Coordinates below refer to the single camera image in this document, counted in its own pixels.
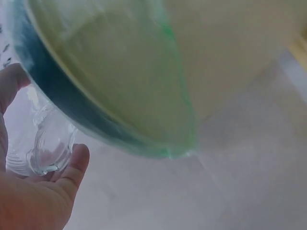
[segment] clear glass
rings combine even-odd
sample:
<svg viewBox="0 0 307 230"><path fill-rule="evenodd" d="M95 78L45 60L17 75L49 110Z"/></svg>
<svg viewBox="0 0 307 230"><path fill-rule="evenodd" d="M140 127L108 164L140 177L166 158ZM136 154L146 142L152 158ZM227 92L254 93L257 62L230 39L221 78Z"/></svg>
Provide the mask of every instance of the clear glass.
<svg viewBox="0 0 307 230"><path fill-rule="evenodd" d="M17 94L4 119L9 135L7 170L42 176L66 167L77 129L33 86Z"/></svg>

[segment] hand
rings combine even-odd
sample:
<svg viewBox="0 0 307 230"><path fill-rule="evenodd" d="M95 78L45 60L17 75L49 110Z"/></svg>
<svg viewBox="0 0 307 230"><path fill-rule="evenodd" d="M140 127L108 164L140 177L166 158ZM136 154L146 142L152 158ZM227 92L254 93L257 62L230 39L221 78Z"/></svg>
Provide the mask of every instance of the hand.
<svg viewBox="0 0 307 230"><path fill-rule="evenodd" d="M89 163L85 145L74 146L63 172L20 179L5 171L8 135L3 114L30 83L19 64L0 71L0 230L62 230Z"/></svg>

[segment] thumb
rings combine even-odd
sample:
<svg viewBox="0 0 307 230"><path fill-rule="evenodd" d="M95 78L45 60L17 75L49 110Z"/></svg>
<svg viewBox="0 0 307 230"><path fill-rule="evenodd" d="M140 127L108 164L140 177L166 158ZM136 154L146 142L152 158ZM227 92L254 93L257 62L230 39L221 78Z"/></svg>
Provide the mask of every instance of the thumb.
<svg viewBox="0 0 307 230"><path fill-rule="evenodd" d="M76 145L73 149L71 161L55 182L61 187L72 201L74 201L79 186L89 164L90 152L86 145Z"/></svg>

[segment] liquid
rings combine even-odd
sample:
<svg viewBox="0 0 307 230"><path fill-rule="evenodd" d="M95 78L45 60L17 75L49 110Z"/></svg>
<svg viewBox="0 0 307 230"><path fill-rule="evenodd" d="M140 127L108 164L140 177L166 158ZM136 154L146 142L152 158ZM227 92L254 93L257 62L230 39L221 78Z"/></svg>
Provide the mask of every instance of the liquid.
<svg viewBox="0 0 307 230"><path fill-rule="evenodd" d="M98 107L146 138L192 145L194 114L162 5L96 0L90 11L67 8L66 15L79 15L77 20L63 16L47 30L45 8L29 2L36 18L42 17L37 22L55 59ZM50 16L63 14L61 2L50 2Z"/></svg>

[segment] white floor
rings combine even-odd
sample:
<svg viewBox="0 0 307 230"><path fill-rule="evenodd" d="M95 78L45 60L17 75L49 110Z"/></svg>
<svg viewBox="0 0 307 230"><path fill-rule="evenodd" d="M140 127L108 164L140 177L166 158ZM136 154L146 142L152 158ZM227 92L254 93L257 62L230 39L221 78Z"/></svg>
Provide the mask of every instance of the white floor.
<svg viewBox="0 0 307 230"><path fill-rule="evenodd" d="M286 53L203 123L187 159L135 158L79 136L91 162L66 230L305 230L305 88Z"/></svg>

